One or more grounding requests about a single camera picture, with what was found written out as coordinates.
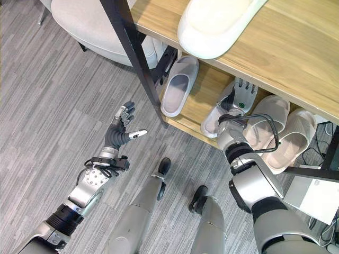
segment black wire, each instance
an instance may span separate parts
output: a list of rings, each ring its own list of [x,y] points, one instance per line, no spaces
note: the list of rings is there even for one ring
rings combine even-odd
[[[84,171],[86,171],[86,170],[87,170],[87,168],[84,168],[83,170],[81,170],[81,171],[79,172],[78,177],[76,178],[76,185],[79,184],[80,176],[81,176],[81,174],[82,174]]]
[[[93,168],[93,163],[90,163],[90,162],[91,162],[91,160],[89,159],[89,160],[87,160],[87,161],[84,163],[84,166],[85,166],[86,168],[84,168],[83,170],[81,170],[81,171],[79,172],[78,177],[77,177],[77,179],[76,179],[76,185],[79,184],[79,180],[80,180],[81,174],[82,174],[84,171]],[[121,168],[116,167],[116,166],[113,166],[113,165],[110,165],[110,166],[95,165],[94,168],[95,168],[95,169],[98,169],[98,170],[99,170],[105,177],[107,177],[107,178],[112,178],[112,173],[113,173],[115,176],[118,176],[119,173],[116,172],[116,170],[121,169]]]
[[[333,227],[334,227],[334,230],[333,230],[333,232],[335,233],[335,230],[336,230],[336,227],[337,227],[337,219],[338,219],[338,216],[337,216],[337,212],[335,213],[335,216],[334,216],[334,219],[333,219],[333,221],[332,221],[332,223],[335,223],[335,225],[333,225]],[[323,238],[323,233],[326,231],[326,230],[328,230],[329,229],[329,227],[331,227],[332,226],[332,223],[329,225],[329,226],[325,226],[324,227],[324,229],[322,230],[322,232],[320,233],[320,237],[321,237],[321,239],[324,241],[324,242],[329,242],[330,240],[331,240],[331,238],[333,238],[333,235],[331,234],[331,237],[329,238],[329,239],[324,239]]]
[[[319,125],[317,126],[316,133],[315,133],[315,135],[316,135],[316,144],[317,144],[317,148],[318,148],[318,151],[320,153],[320,156],[322,157],[323,160],[325,160],[325,157],[323,156],[323,154],[322,154],[322,152],[320,150],[320,147],[319,147],[318,135],[317,135],[318,127],[319,127]]]
[[[255,118],[255,117],[262,117],[265,118],[272,131],[273,131],[273,135],[274,135],[274,140],[275,140],[275,147],[274,148],[266,148],[266,149],[259,149],[259,150],[255,150],[254,152],[274,152],[276,151],[276,149],[278,149],[280,142],[279,142],[279,136],[278,136],[278,131],[276,130],[275,124],[274,124],[274,120],[270,115],[267,114],[254,114],[254,115],[249,115],[249,116],[237,116],[237,119],[250,119],[250,118]]]
[[[314,150],[317,154],[320,155],[320,153],[319,153],[314,147],[309,147],[309,148],[307,148],[307,149],[306,149],[304,152],[302,152],[302,154],[301,154],[302,160],[304,161],[304,164],[305,164],[305,165],[309,165],[308,163],[306,163],[306,160],[305,160],[305,158],[304,158],[305,152],[307,152],[307,151],[309,151],[309,150]]]
[[[311,225],[310,225],[310,227],[309,227],[309,229],[313,229],[314,227],[315,227],[315,225],[317,224],[317,220],[315,219],[315,218],[312,218],[313,219],[313,221],[311,222]]]

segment gray carpet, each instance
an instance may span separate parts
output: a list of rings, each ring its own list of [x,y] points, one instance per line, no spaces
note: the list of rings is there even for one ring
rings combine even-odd
[[[190,252],[199,216],[187,206],[201,184],[224,213],[226,253],[257,253],[252,217],[231,196],[221,152],[174,127],[163,128],[132,68],[83,53],[51,14],[38,26],[41,9],[38,0],[5,0],[1,11],[2,253],[63,202],[84,161],[101,149],[116,110],[130,99],[136,102],[136,119],[128,130],[149,133],[121,149],[130,170],[116,179],[61,253],[101,253],[117,219],[165,156],[172,160],[167,189],[140,253]],[[288,186],[289,177],[279,178]]]

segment white box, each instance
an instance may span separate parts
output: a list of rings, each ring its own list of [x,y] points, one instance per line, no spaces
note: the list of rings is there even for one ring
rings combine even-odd
[[[339,207],[339,183],[296,176],[284,201],[328,225]]]

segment metal shelf leg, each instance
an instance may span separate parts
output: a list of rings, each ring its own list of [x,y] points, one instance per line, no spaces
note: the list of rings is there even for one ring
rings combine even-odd
[[[141,43],[145,38],[137,31],[126,0],[100,0],[117,36],[137,73],[146,94],[164,127],[168,124],[160,111],[160,100]]]

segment slide sandal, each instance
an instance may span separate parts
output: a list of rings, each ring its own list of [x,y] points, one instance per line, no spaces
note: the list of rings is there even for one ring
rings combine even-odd
[[[312,113],[297,109],[287,118],[285,129],[279,134],[281,144],[274,152],[265,153],[262,158],[276,175],[283,172],[309,146],[317,128]],[[274,140],[268,147],[274,147]]]
[[[219,128],[219,118],[222,115],[227,114],[227,110],[222,108],[221,102],[227,97],[233,87],[234,87],[235,81],[232,81],[225,89],[222,91],[222,94],[219,97],[219,101],[217,102],[217,105],[212,108],[212,110],[208,113],[207,117],[201,122],[200,124],[200,131],[202,134],[209,138],[216,138],[218,135],[218,128]]]
[[[191,0],[178,26],[189,54],[211,59],[225,53],[267,0]]]
[[[197,58],[185,56],[178,59],[169,71],[161,111],[168,117],[180,114],[199,72]]]
[[[252,114],[271,116],[276,130],[280,133],[285,128],[289,112],[290,103],[288,101],[277,95],[269,95],[258,103]],[[266,149],[274,138],[269,123],[261,117],[249,119],[243,134],[253,150]]]

